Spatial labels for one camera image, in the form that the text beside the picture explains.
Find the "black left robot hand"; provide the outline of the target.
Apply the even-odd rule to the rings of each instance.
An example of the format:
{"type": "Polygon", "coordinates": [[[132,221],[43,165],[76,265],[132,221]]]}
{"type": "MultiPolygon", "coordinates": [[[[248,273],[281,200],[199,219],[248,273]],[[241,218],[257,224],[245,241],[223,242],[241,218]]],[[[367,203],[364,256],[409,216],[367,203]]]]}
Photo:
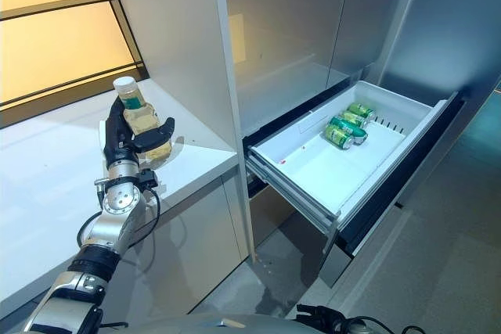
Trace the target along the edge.
{"type": "Polygon", "coordinates": [[[103,154],[107,167],[123,160],[138,163],[140,153],[149,152],[167,143],[175,130],[175,119],[169,117],[161,126],[134,136],[124,118],[124,110],[124,104],[117,96],[105,122],[106,140],[103,154]]]}

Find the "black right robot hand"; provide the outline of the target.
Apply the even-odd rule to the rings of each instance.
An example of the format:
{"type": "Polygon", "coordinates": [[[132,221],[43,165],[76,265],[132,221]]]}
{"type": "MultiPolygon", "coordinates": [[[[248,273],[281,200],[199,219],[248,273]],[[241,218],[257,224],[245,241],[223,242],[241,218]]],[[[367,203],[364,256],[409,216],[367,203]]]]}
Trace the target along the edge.
{"type": "Polygon", "coordinates": [[[306,304],[296,305],[297,322],[312,327],[323,333],[340,333],[346,317],[340,312],[325,306],[306,304]]]}

